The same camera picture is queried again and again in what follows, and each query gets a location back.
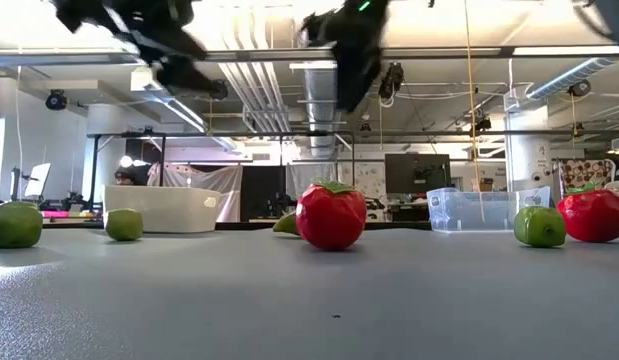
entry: person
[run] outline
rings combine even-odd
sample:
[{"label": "person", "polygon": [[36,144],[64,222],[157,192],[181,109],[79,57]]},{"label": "person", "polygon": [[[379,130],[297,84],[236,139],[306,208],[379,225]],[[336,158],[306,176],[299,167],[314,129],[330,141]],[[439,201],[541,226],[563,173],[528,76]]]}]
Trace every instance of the person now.
[{"label": "person", "polygon": [[118,186],[133,186],[136,185],[135,175],[129,168],[119,167],[115,173],[116,185]]}]

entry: gray table surface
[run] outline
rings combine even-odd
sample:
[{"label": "gray table surface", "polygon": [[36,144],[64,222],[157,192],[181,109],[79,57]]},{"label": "gray table surface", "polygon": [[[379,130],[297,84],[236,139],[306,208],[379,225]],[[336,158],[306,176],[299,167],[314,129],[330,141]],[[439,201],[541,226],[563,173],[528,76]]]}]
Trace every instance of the gray table surface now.
[{"label": "gray table surface", "polygon": [[45,230],[0,250],[0,359],[619,359],[619,242]]}]

